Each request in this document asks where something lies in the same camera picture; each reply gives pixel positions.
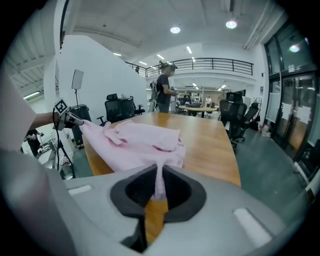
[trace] pink cloth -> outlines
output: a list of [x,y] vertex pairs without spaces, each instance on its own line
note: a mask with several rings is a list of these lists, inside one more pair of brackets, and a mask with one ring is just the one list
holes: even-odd
[[132,120],[110,128],[83,120],[80,126],[97,154],[115,171],[125,171],[144,165],[157,165],[154,198],[166,198],[162,167],[182,167],[186,149],[180,139],[180,130],[173,130]]

